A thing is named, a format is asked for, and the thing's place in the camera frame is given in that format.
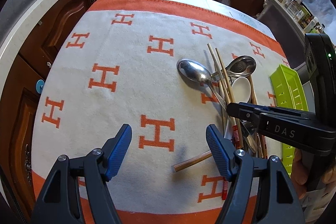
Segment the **person's right hand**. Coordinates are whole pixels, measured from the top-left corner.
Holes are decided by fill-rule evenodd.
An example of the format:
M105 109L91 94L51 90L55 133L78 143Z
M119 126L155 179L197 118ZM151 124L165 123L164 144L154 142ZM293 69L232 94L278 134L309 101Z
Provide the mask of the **person's right hand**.
M294 158L292 162L291 169L291 181L297 192L299 199L303 199L306 195L306 182L308 177L308 172L302 164L302 153L300 149L294 150ZM330 167L326 173L322 176L322 182L326 184L325 193L330 193L335 188L335 164Z

